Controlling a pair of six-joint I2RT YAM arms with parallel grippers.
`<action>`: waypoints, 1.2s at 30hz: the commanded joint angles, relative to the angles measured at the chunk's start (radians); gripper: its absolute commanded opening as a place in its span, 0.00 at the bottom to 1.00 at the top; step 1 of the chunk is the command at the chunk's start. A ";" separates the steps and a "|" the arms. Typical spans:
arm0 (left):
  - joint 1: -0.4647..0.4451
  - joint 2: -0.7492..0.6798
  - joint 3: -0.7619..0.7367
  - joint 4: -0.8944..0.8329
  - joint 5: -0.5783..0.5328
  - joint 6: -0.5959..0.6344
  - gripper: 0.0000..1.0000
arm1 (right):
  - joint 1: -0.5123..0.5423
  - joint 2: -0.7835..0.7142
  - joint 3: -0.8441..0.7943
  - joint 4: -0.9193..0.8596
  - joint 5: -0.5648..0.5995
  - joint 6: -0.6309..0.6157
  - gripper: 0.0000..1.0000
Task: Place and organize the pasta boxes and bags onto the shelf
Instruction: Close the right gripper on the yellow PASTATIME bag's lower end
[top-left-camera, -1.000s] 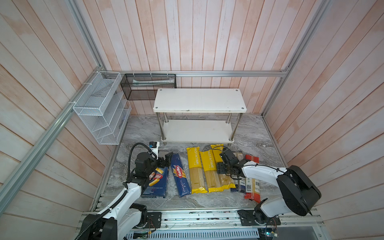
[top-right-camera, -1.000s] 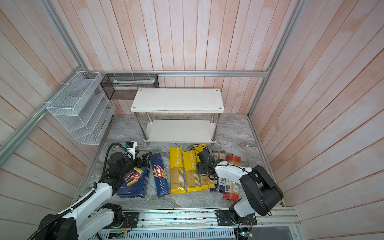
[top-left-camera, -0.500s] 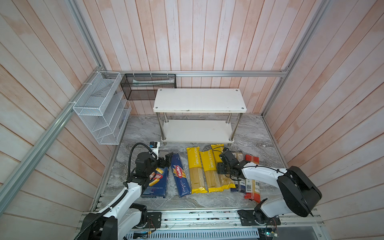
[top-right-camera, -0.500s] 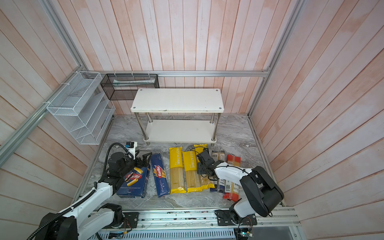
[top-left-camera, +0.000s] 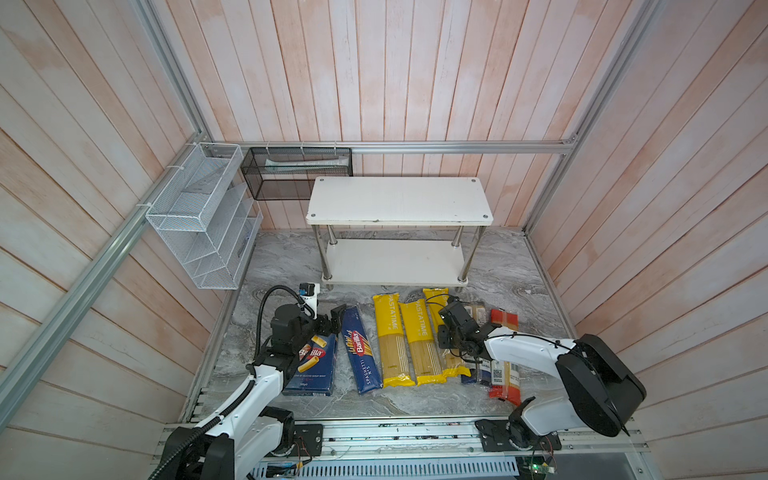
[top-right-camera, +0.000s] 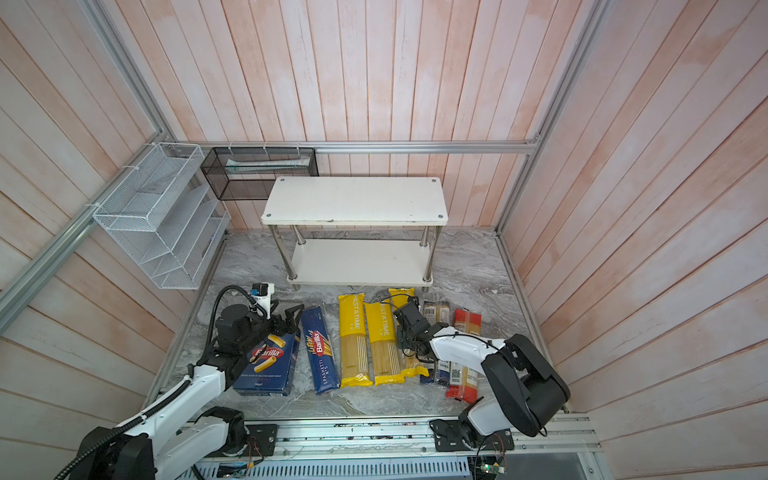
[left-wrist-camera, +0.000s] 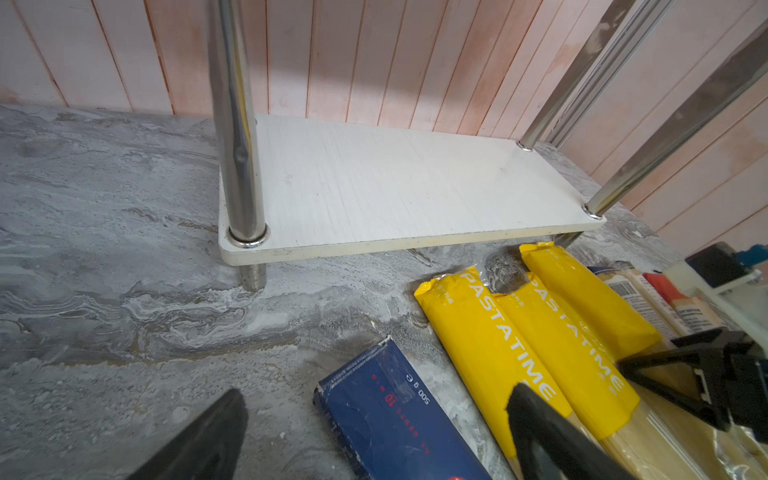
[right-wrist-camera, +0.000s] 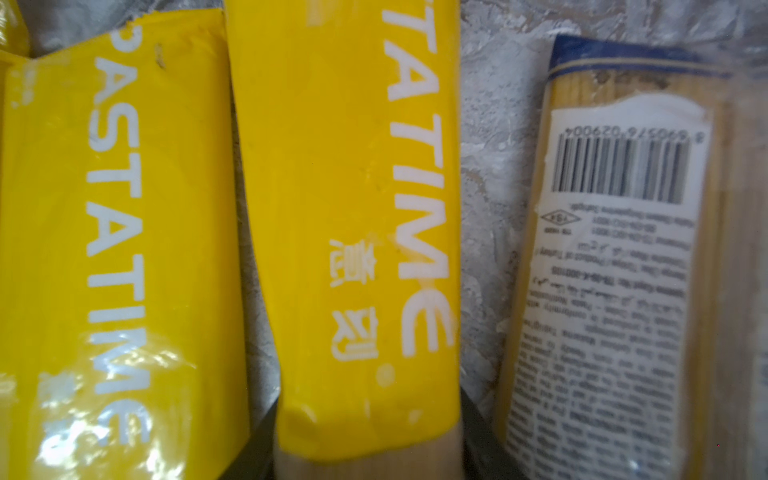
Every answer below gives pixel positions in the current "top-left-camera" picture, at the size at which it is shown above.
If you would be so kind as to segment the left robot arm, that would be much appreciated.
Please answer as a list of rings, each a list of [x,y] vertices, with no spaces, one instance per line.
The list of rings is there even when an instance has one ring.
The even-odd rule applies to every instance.
[[[294,414],[270,403],[293,377],[318,365],[320,350],[341,331],[345,305],[320,314],[318,283],[302,283],[294,291],[285,285],[269,288],[258,311],[261,323],[271,294],[284,291],[293,297],[279,306],[270,321],[271,335],[257,341],[254,359],[246,364],[248,375],[224,403],[192,427],[176,428],[166,440],[151,479],[251,479],[265,457],[295,456],[293,472],[311,459],[305,436],[318,425],[297,427]]]

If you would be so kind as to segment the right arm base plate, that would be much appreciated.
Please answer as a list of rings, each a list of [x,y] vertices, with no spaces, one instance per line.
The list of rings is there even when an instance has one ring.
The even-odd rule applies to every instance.
[[[524,424],[510,420],[480,419],[474,422],[484,452],[559,451],[562,443],[556,433],[538,436]]]

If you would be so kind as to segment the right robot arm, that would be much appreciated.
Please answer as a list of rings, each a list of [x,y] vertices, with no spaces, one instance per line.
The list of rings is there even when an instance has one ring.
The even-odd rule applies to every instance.
[[[469,363],[508,362],[561,381],[565,394],[523,400],[505,420],[475,422],[488,452],[535,451],[558,445],[557,433],[587,427],[615,437],[647,398],[647,390],[598,336],[556,339],[521,333],[500,324],[479,325],[464,303],[450,296],[439,311],[441,348],[456,351]]]

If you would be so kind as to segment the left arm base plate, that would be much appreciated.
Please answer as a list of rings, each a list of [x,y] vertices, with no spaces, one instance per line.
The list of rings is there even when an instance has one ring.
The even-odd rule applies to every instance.
[[[267,458],[320,456],[323,446],[324,426],[321,423],[297,424],[293,432],[281,440],[277,450],[267,454]]]

